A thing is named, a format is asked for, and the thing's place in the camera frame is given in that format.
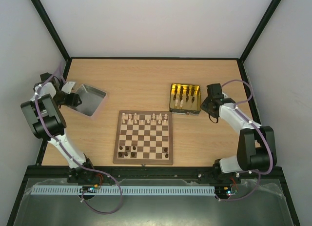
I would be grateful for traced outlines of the silver tin lid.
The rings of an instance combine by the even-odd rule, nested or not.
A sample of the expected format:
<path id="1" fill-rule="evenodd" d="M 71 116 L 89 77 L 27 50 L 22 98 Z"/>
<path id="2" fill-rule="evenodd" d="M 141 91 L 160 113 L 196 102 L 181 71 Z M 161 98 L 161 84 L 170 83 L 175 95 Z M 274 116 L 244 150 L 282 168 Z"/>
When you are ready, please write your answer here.
<path id="1" fill-rule="evenodd" d="M 88 84 L 81 84 L 74 93 L 80 96 L 82 103 L 70 108 L 92 120 L 99 116 L 108 98 L 107 92 Z"/>

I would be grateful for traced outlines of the gold tin with pieces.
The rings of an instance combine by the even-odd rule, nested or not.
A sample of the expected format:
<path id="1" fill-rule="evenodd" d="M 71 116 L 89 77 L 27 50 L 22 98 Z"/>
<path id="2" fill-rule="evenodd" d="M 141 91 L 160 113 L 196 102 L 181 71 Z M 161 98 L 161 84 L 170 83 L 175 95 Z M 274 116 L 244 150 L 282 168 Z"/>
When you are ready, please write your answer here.
<path id="1" fill-rule="evenodd" d="M 201 108 L 199 85 L 173 83 L 170 87 L 169 111 L 176 114 L 199 115 Z"/>

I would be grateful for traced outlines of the wooden chess board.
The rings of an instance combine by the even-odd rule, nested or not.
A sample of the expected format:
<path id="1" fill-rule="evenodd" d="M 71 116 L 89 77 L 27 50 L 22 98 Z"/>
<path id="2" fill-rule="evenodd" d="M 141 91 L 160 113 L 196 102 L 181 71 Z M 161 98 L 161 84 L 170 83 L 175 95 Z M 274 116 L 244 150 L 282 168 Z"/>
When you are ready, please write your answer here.
<path id="1" fill-rule="evenodd" d="M 119 111 L 113 163 L 173 165 L 172 113 Z"/>

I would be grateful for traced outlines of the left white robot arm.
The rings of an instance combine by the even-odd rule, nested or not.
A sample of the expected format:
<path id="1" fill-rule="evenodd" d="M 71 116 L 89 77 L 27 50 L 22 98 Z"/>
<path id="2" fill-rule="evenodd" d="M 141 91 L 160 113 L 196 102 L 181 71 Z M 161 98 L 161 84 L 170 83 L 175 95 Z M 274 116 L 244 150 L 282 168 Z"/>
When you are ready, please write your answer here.
<path id="1" fill-rule="evenodd" d="M 80 96 L 71 90 L 73 82 L 60 80 L 53 74 L 43 73 L 41 82 L 34 85 L 34 95 L 29 101 L 20 105 L 26 121 L 38 139 L 53 145 L 66 159 L 69 165 L 69 179 L 77 182 L 91 182 L 95 174 L 90 159 L 76 148 L 66 134 L 66 121 L 59 108 L 82 104 Z"/>

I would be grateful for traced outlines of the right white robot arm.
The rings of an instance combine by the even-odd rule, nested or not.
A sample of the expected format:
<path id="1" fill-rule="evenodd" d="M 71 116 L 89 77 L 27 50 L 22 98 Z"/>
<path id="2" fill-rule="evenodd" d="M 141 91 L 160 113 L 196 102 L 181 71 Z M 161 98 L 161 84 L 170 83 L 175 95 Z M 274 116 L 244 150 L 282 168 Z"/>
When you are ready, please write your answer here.
<path id="1" fill-rule="evenodd" d="M 236 154 L 214 163 L 213 179 L 218 183 L 225 182 L 234 172 L 268 175 L 277 163 L 274 130 L 253 121 L 238 105 L 223 93 L 221 84 L 207 85 L 207 98 L 201 110 L 208 114 L 211 122 L 218 123 L 222 119 L 238 133 Z"/>

